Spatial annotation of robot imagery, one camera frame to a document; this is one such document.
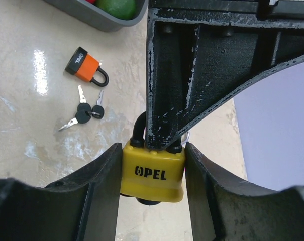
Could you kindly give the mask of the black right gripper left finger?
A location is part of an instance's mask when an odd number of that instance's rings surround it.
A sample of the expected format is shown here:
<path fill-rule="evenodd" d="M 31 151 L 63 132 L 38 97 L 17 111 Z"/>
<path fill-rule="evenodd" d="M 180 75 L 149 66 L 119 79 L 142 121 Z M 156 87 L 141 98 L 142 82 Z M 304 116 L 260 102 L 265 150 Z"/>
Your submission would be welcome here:
<path fill-rule="evenodd" d="M 44 188 L 0 179 L 0 240 L 114 240 L 122 145 Z"/>

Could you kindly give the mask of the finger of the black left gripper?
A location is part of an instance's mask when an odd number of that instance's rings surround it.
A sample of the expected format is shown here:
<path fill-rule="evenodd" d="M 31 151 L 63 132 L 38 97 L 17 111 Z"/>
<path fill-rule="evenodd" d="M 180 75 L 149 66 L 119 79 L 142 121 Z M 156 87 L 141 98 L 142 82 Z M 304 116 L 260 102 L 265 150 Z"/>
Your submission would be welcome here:
<path fill-rule="evenodd" d="M 163 150 L 254 83 L 304 63 L 304 1 L 149 1 L 146 146 Z"/>

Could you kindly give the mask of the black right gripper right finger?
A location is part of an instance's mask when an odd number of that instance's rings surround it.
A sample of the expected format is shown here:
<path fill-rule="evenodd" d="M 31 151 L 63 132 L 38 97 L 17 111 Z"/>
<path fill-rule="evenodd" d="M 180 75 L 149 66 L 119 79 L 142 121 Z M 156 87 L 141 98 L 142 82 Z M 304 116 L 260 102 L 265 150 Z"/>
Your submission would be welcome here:
<path fill-rule="evenodd" d="M 186 144 L 186 188 L 194 240 L 304 240 L 304 186 L 270 190 Z"/>

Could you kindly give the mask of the yellow padlock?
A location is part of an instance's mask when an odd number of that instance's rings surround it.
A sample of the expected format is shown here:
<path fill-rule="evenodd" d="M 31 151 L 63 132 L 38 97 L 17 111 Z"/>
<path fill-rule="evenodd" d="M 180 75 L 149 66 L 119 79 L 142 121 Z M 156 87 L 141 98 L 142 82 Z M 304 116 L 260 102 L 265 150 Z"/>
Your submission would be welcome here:
<path fill-rule="evenodd" d="M 123 148 L 120 194 L 150 206 L 180 202 L 185 168 L 181 138 L 165 150 L 150 150 L 143 138 L 145 129 L 146 113 L 143 112 L 135 121 L 132 136 Z"/>

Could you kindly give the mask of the black head key set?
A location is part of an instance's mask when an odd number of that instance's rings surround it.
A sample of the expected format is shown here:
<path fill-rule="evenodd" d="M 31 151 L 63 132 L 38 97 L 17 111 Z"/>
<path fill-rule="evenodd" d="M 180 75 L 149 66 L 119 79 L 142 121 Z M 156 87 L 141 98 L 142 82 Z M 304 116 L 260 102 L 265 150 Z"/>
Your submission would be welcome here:
<path fill-rule="evenodd" d="M 102 119 L 104 117 L 105 109 L 102 106 L 102 100 L 104 95 L 103 90 L 99 92 L 98 100 L 96 102 L 96 105 L 94 105 L 93 107 L 91 107 L 90 104 L 87 103 L 81 85 L 78 86 L 78 93 L 80 102 L 77 107 L 76 114 L 74 118 L 72 118 L 68 123 L 63 125 L 59 129 L 59 131 L 65 130 L 76 124 L 85 124 L 89 122 L 92 117 L 96 119 Z"/>

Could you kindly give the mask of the orange padlock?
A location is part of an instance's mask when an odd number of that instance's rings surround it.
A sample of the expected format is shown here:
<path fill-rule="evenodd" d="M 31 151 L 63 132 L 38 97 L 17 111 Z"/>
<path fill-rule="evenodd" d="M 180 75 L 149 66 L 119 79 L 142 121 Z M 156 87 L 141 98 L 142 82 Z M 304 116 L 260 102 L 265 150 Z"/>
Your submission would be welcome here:
<path fill-rule="evenodd" d="M 101 68 L 100 63 L 82 47 L 78 47 L 73 53 L 65 67 L 65 71 L 84 82 L 93 83 L 99 87 L 105 87 L 109 83 L 109 76 Z M 98 82 L 94 78 L 97 72 L 103 76 L 103 82 Z"/>

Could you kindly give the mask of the yellow padlock key set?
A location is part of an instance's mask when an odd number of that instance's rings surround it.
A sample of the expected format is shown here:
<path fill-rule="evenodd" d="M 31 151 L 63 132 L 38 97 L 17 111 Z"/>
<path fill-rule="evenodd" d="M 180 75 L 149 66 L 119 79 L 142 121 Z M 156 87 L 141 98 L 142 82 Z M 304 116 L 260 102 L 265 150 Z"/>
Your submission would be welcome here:
<path fill-rule="evenodd" d="M 181 144 L 184 145 L 185 143 L 188 142 L 190 137 L 190 131 L 187 131 L 185 134 L 182 135 L 181 137 Z"/>

